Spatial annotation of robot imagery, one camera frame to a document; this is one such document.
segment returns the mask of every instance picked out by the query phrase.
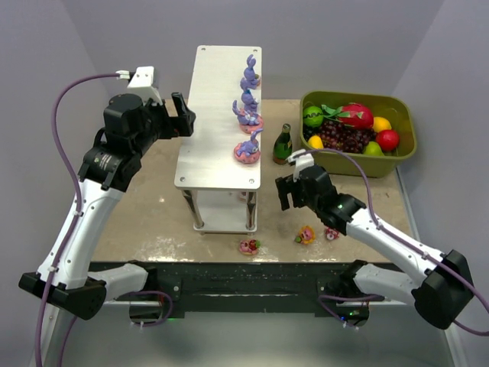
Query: green bottle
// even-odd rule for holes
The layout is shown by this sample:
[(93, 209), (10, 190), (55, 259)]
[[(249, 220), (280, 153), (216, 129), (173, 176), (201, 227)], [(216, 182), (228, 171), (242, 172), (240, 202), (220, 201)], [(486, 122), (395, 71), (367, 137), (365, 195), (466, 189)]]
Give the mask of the green bottle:
[(283, 124), (282, 132), (274, 144), (274, 162), (285, 164), (287, 157), (292, 154), (292, 139), (290, 139), (290, 125)]

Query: red dragon fruit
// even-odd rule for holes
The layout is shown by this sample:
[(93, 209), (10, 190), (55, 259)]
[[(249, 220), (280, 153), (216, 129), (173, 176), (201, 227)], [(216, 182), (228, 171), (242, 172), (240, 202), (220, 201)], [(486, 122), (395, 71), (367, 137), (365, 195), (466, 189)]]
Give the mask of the red dragon fruit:
[(326, 118), (341, 122), (350, 128), (360, 130), (374, 126), (374, 115), (371, 110), (360, 103), (349, 103), (337, 109), (330, 109), (327, 105), (321, 107)]

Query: red apple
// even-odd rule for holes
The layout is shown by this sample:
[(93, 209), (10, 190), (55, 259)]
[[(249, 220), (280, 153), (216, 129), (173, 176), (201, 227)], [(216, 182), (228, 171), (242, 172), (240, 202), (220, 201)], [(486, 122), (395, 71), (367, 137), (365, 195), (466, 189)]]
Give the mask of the red apple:
[(377, 134), (375, 141), (383, 151), (393, 151), (399, 145), (399, 134), (394, 130), (383, 130)]

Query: green bin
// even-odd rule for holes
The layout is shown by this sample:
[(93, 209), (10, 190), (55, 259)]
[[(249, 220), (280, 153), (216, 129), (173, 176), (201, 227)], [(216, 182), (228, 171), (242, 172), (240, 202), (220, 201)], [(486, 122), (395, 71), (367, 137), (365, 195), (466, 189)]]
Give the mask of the green bin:
[[(363, 168), (368, 177), (384, 177), (388, 175), (398, 164), (411, 157), (416, 151), (416, 136), (413, 123), (407, 106), (397, 98), (389, 96), (373, 96), (370, 94), (341, 93), (313, 91), (307, 93), (300, 101), (300, 140), (306, 149), (313, 149), (303, 136), (303, 110), (309, 106), (327, 105), (331, 108), (347, 105), (351, 102), (361, 103), (367, 106), (374, 116), (381, 116), (389, 120), (392, 129), (400, 137), (399, 146), (395, 151), (383, 157), (363, 154), (351, 154)], [(317, 164), (323, 166), (330, 174), (347, 174), (360, 176), (357, 168), (339, 154), (321, 151), (314, 155)]]

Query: gray wall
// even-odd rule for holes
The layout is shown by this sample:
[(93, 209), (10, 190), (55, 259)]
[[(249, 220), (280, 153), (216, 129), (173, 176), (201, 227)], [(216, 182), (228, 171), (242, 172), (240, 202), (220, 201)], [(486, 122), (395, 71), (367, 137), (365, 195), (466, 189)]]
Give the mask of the gray wall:
[[(0, 50), (0, 365), (24, 366), (39, 301), (17, 283), (48, 253), (73, 195), (50, 136), (50, 109), (64, 86), (95, 68), (57, 0), (2, 2)], [(107, 100), (103, 85), (91, 82), (61, 106), (60, 135), (77, 165)]]
[[(489, 2), (445, 0), (394, 91), (414, 114), (419, 150), (402, 173), (423, 241), (468, 257), (489, 297)], [(460, 320), (489, 330), (472, 301)], [(461, 331), (470, 366), (487, 365), (487, 338)]]
[[(63, 0), (99, 72), (155, 65), (187, 94), (200, 44), (264, 49), (263, 98), (390, 94), (442, 0)], [(113, 93), (114, 84), (107, 83)]]

